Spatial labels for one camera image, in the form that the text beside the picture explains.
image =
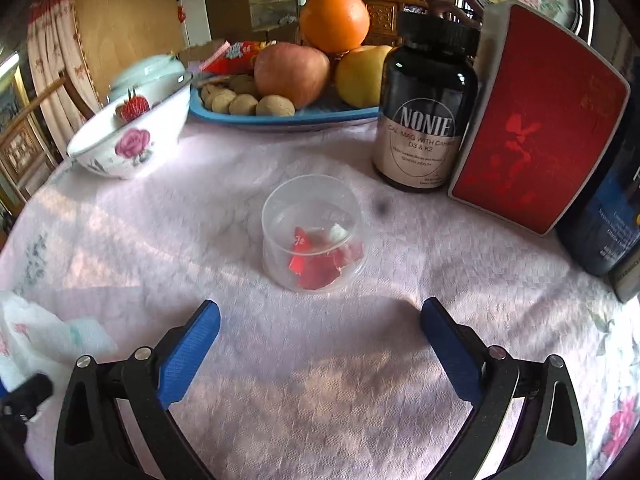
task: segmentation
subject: red wrapper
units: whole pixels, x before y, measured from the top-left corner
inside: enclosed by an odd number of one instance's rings
[[[311,242],[308,240],[304,229],[296,227],[293,238],[293,252],[309,253],[311,252]],[[302,274],[305,270],[305,257],[294,254],[289,261],[289,269],[297,275]]]
[[[322,246],[330,245],[330,241],[322,234],[307,233],[304,229],[296,227],[292,248],[296,254],[289,260],[289,270],[300,277],[300,288],[318,290],[331,285],[340,277],[344,267],[364,257],[361,241],[347,242],[327,253],[308,255],[314,250],[322,250]]]
[[[200,69],[217,75],[251,74],[260,51],[274,43],[275,41],[238,41],[222,56],[210,58]]]

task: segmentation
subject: tablecloth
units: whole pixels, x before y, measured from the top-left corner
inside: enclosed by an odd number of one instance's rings
[[[444,192],[387,186],[370,164],[374,132],[265,134],[189,120],[174,158],[148,177],[108,180],[66,161],[18,218],[0,288],[63,320],[95,317],[118,344],[114,358],[216,301],[220,336],[171,411],[221,480],[425,478],[470,410],[418,326],[422,301],[437,296],[487,344],[565,359],[597,478],[638,420],[638,302],[619,304],[553,235]],[[320,296],[283,290],[261,264],[266,197],[308,173],[350,186],[369,234],[363,273]],[[513,431],[513,404],[484,475]],[[50,405],[28,441],[46,479],[59,409]]]

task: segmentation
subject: red book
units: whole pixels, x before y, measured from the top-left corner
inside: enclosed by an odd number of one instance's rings
[[[516,1],[485,9],[481,91],[449,196],[545,235],[580,193],[625,109],[626,80]]]

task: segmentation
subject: black bottle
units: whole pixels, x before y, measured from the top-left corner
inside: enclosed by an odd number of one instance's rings
[[[404,45],[385,59],[373,165],[404,191],[444,186],[458,157],[478,78],[468,60],[474,28],[437,16],[400,12]]]
[[[564,248],[594,276],[609,272],[634,247],[640,248],[639,130],[640,57],[637,57],[631,97],[620,126],[588,183],[556,224]]]

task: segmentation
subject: bowl lid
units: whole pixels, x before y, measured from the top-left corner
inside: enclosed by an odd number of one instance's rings
[[[158,72],[163,72],[169,69],[174,62],[177,62],[182,66],[182,63],[175,59],[174,56],[168,54],[159,54],[158,56],[151,56],[134,63],[127,69],[123,70],[116,79],[109,85],[111,93],[114,93],[117,89],[122,87],[130,87],[133,84],[142,84],[148,81],[148,79],[154,78]]]

